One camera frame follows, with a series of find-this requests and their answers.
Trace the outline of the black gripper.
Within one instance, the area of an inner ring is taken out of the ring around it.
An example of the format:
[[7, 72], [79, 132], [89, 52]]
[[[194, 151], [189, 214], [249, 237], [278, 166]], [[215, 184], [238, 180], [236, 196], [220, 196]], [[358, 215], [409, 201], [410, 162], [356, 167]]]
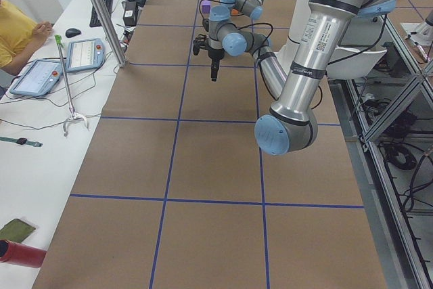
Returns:
[[224, 49], [216, 49], [211, 47], [210, 45], [207, 47], [208, 57], [211, 59], [211, 81], [216, 82], [218, 79], [218, 72], [220, 67], [220, 60], [224, 58]]

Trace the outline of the person's hand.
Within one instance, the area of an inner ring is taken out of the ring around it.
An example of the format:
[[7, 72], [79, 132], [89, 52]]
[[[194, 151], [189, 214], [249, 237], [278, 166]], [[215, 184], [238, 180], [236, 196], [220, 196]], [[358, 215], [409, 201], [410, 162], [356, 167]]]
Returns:
[[32, 30], [32, 36], [37, 37], [49, 37], [52, 34], [52, 24], [50, 22], [38, 23]]

